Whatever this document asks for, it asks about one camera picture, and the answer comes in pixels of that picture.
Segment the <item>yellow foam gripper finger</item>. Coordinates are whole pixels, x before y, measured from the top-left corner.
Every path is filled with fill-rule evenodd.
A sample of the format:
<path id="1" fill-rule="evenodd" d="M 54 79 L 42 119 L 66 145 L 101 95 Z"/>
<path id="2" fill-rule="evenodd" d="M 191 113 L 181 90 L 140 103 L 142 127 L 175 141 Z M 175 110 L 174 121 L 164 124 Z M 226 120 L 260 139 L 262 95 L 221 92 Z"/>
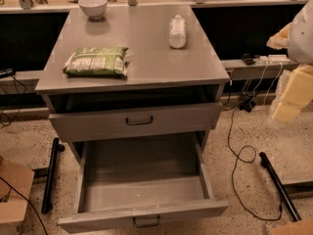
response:
<path id="1" fill-rule="evenodd" d="M 283 70 L 270 108 L 271 119 L 293 121 L 313 100 L 313 66 L 302 64 L 293 71 Z"/>

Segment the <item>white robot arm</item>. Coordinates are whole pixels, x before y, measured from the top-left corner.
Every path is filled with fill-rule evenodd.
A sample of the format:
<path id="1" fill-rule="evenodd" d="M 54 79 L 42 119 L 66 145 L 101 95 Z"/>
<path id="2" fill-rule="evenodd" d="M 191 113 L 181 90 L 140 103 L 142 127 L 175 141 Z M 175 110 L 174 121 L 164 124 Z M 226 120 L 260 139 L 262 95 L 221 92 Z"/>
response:
<path id="1" fill-rule="evenodd" d="M 287 49 L 298 67 L 289 74 L 282 93 L 276 98 L 272 118 L 286 123 L 313 100 L 313 0 L 309 0 L 292 22 L 271 36 L 266 45 Z"/>

